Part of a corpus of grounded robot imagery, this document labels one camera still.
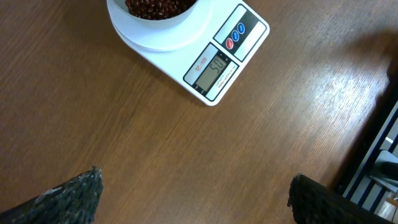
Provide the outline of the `white digital kitchen scale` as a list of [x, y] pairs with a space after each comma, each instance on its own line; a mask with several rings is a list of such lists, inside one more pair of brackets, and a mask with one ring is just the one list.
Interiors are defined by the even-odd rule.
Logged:
[[219, 103], [270, 32], [242, 0], [200, 1], [169, 28], [140, 25], [111, 1], [109, 16], [124, 43], [208, 106]]

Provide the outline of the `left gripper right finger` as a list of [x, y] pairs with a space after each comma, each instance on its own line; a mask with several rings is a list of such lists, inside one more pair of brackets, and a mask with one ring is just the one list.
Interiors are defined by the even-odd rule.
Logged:
[[298, 224], [392, 224], [303, 174], [292, 179], [287, 206]]

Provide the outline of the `grey object beyond table edge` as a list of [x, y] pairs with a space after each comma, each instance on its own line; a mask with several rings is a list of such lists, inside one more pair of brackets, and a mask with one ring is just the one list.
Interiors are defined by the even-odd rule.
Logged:
[[389, 151], [381, 151], [378, 155], [370, 177], [391, 192], [397, 192], [397, 157]]

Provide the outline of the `red beans in bowl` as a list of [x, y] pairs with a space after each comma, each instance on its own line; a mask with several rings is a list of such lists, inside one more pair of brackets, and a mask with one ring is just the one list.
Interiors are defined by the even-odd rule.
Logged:
[[196, 0], [125, 0], [128, 12], [146, 20], [170, 19], [191, 8]]

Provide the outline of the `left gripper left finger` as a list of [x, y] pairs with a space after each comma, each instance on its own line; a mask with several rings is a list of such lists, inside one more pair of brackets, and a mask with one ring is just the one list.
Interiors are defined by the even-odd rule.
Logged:
[[1, 213], [1, 224], [93, 223], [103, 191], [102, 170], [91, 170]]

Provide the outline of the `white round bowl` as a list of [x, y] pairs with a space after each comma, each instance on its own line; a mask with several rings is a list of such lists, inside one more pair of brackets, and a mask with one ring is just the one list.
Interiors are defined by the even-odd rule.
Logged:
[[138, 17], [135, 17], [131, 15], [128, 12], [128, 9], [124, 3], [124, 1], [111, 1], [111, 3], [114, 3], [116, 5], [116, 8], [120, 10], [119, 14], [126, 16], [128, 19], [137, 22], [140, 25], [144, 25], [147, 27], [153, 27], [153, 28], [169, 28], [169, 27], [174, 27], [176, 25], [179, 25], [183, 21], [185, 21], [190, 14], [194, 11], [194, 9], [198, 6], [200, 1], [196, 1], [196, 3], [189, 8], [187, 11], [181, 13], [178, 16], [175, 16], [170, 19], [164, 19], [164, 20], [146, 20], [146, 19], [141, 19]]

